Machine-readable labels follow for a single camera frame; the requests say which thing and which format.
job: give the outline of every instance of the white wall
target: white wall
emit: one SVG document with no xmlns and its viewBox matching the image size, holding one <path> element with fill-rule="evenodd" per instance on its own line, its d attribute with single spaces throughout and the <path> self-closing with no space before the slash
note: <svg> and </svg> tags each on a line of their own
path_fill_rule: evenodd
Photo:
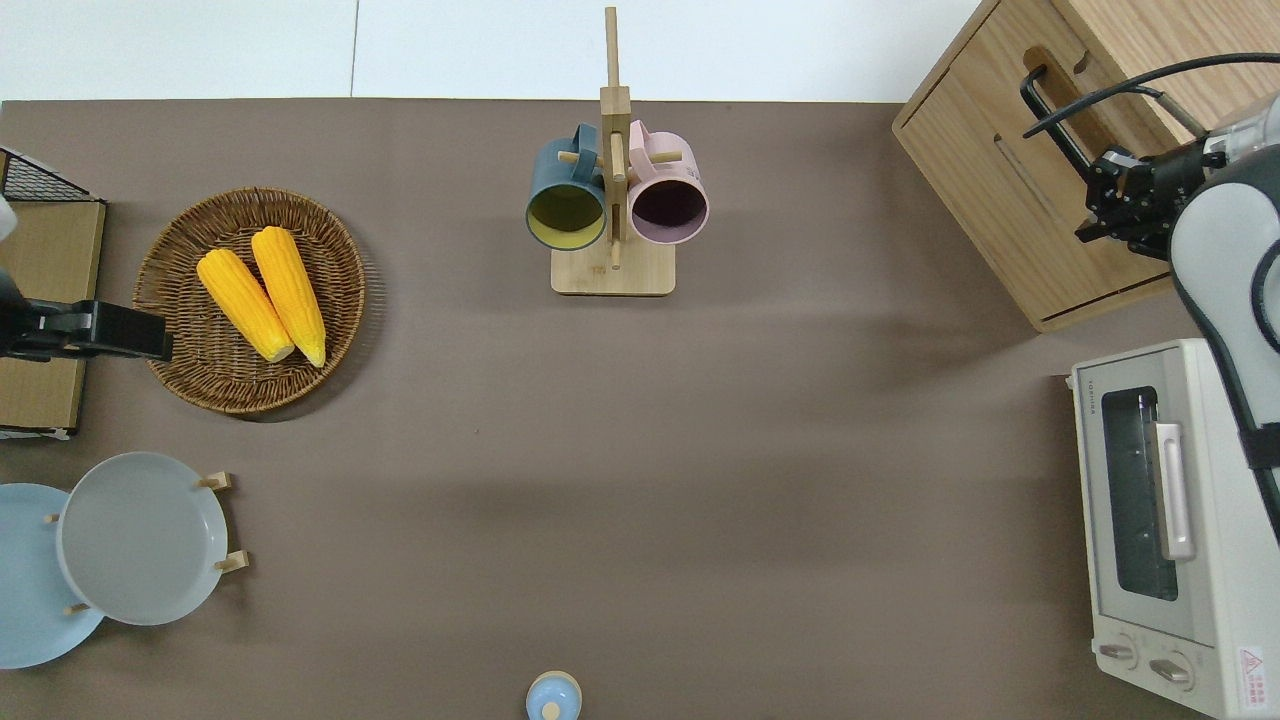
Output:
<svg viewBox="0 0 1280 720">
<path fill-rule="evenodd" d="M 901 101 L 979 0 L 3 0 L 0 100 Z"/>
</svg>

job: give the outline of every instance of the dark green mug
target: dark green mug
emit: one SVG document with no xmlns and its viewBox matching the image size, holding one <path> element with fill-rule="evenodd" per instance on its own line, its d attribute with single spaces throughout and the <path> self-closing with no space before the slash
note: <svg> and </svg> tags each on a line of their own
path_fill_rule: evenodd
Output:
<svg viewBox="0 0 1280 720">
<path fill-rule="evenodd" d="M 552 250 L 581 250 L 604 234 L 604 179 L 595 161 L 599 131 L 581 123 L 572 138 L 553 140 L 538 151 L 525 224 Z M 566 163 L 561 152 L 577 159 Z"/>
</svg>

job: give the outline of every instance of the oven door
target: oven door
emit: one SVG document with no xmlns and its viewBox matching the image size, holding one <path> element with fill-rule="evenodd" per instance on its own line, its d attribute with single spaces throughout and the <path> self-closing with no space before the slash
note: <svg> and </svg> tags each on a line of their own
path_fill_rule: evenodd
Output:
<svg viewBox="0 0 1280 720">
<path fill-rule="evenodd" d="M 1213 646 L 1183 354 L 1166 347 L 1079 370 L 1093 582 L 1098 614 Z"/>
</svg>

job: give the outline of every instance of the warning label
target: warning label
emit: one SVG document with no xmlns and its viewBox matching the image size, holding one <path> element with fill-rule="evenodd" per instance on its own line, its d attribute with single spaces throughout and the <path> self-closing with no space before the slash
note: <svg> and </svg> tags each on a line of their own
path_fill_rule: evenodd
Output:
<svg viewBox="0 0 1280 720">
<path fill-rule="evenodd" d="M 1261 647 L 1239 648 L 1240 705 L 1245 710 L 1267 707 L 1267 666 L 1262 664 Z"/>
</svg>

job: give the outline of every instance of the oven handle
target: oven handle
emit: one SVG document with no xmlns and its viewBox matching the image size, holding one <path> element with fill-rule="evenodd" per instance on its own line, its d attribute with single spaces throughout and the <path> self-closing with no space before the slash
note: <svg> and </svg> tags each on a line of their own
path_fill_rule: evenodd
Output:
<svg viewBox="0 0 1280 720">
<path fill-rule="evenodd" d="M 1160 551 L 1166 560 L 1196 557 L 1190 510 L 1187 506 L 1187 473 L 1183 469 L 1183 428 L 1176 423 L 1156 427 L 1156 518 Z"/>
</svg>

